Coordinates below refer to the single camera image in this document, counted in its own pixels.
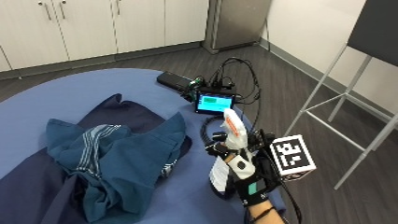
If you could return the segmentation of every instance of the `baseboard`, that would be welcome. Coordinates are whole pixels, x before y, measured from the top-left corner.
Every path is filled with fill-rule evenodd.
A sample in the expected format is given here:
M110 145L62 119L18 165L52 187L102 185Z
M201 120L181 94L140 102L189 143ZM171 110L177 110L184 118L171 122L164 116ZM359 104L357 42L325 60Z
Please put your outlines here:
M184 49L192 49L192 48L197 48L197 47L200 47L200 42L193 42L193 43L188 43L188 44L180 44L180 45L175 45L175 46L162 47L158 49L146 49L146 50L139 50L139 51L134 51L134 52L119 53L119 54L106 55L102 57L82 59L82 60L76 60L76 61L70 61L70 62L63 62L63 63L52 63L52 64L46 64L46 65L35 66L35 67L15 69L11 71L0 72L0 80L16 78L16 77L35 76L35 75L44 74L48 72L56 72L56 71L63 71L63 70L72 69L72 68L87 67L87 66L96 65L96 64L114 63L120 60L128 60L128 59L134 59L134 58L139 58L139 57L144 57L144 56L169 53L169 52L184 50Z
M200 42L193 42L188 44L180 44L180 45L173 45L173 46L167 46L156 49L144 49L134 52L127 52L127 53L120 53L115 55L115 60L122 61L122 60L130 60L134 58L140 58L156 54L163 54L163 53L169 53L173 51L184 50L184 49L193 49L200 47Z
M279 46L276 46L273 43L269 43L268 40L261 38L260 40L260 46L265 49L269 49L271 52L281 58L287 63L289 63L292 66L295 66L300 71L303 71L307 75L309 75L313 79L320 80L324 76L324 73L319 71L316 68L313 68L309 64L303 62L300 59L297 59L289 52L287 52L284 49L281 49ZM325 80L325 86L333 90L337 94L341 94L347 90L347 86L337 82L333 78L328 77ZM376 104L372 100L369 100L365 96L363 96L359 92L352 91L351 95L356 97L359 100L361 100L364 103L374 107L377 110L380 110L382 113L385 113L388 116L393 117L393 113L390 113L382 106ZM373 114L374 117L377 117L380 120L382 120L385 123L389 122L386 118L384 118L381 115L374 113L372 110L369 110L366 107L364 107L360 104L359 105L363 109L365 109L369 113Z

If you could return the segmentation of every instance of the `small monitor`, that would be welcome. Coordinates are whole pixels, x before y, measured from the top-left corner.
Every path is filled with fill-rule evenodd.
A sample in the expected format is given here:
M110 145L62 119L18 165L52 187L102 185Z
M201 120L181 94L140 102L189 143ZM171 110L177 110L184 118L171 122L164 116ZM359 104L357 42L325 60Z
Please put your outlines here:
M236 95L228 91L208 91L197 93L196 112L200 114L223 114L225 108L233 108Z

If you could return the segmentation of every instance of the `white label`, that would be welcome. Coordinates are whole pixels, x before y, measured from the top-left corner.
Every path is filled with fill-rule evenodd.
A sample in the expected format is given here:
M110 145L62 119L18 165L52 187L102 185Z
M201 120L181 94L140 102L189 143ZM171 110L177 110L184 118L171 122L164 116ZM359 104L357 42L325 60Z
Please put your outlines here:
M211 181L217 191L224 192L227 187L227 180L229 174L229 166L221 157L217 157L211 171Z

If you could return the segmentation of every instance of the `cabinet handle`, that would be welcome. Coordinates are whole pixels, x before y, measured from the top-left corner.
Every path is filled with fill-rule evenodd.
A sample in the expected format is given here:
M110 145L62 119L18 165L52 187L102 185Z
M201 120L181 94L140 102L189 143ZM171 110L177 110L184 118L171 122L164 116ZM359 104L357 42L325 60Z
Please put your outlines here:
M60 2L60 8L62 8L62 13L63 13L63 18L66 19L66 13L64 13L64 8L63 8L63 4L66 4L67 1L64 0L63 2Z
M122 15L120 1L122 1L122 0L116 0L118 14L119 14L119 15Z
M48 20L51 21L51 16L50 16L50 12L48 12L48 4L46 3L46 9L47 9L47 13L48 13Z

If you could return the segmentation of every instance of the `crumpled shirt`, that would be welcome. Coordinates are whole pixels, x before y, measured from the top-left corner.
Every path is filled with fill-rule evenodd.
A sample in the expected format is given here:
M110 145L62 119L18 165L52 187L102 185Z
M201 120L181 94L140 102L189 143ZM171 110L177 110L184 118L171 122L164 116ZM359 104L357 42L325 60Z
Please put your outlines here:
M88 222L143 217L162 168L180 156L185 122L180 113L147 133L123 125L86 130L58 119L48 121L48 155L70 175L87 181Z

